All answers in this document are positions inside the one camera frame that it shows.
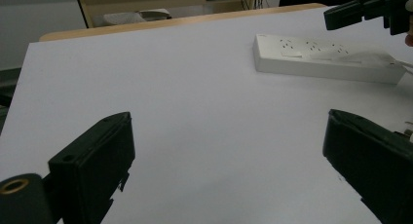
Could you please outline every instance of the white power strip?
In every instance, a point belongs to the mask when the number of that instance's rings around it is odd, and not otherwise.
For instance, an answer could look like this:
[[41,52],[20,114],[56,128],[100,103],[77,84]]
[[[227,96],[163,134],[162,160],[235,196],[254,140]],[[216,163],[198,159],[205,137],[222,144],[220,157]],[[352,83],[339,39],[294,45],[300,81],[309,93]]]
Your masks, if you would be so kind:
[[286,75],[397,84],[405,68],[374,45],[258,34],[255,69]]

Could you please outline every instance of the power strip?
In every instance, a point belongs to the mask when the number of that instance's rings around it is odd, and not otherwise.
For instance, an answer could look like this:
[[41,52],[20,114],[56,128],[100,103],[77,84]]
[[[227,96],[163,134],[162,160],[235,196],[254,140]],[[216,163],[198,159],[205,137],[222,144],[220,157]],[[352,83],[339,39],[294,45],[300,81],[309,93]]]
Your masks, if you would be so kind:
[[276,74],[397,84],[405,68],[374,45],[258,34],[255,69]]

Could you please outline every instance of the power outlet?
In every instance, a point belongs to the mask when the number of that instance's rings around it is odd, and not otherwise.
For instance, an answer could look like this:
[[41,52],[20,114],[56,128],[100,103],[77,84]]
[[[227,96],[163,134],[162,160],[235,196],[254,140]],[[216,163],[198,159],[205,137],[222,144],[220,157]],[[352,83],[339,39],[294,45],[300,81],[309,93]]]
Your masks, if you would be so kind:
[[397,84],[404,67],[377,46],[258,34],[253,46],[260,72]]

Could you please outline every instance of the white table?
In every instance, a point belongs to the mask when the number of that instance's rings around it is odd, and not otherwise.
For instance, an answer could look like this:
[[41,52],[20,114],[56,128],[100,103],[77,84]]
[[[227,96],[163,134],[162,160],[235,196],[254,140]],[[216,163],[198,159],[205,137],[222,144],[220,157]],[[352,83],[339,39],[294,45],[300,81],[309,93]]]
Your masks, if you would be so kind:
[[46,175],[95,122],[131,111],[137,158],[103,223],[379,223],[321,154],[328,110],[400,130],[413,117],[413,78],[254,69],[257,33],[374,41],[413,62],[404,35],[379,19],[326,31],[325,10],[31,44],[0,137],[0,179]]

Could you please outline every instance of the gray wall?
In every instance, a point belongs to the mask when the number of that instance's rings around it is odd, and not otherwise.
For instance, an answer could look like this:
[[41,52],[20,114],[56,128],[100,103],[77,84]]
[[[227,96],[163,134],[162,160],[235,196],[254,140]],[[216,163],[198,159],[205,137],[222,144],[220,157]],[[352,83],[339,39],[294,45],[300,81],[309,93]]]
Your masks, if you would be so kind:
[[42,35],[85,27],[76,0],[0,0],[0,71],[21,67]]

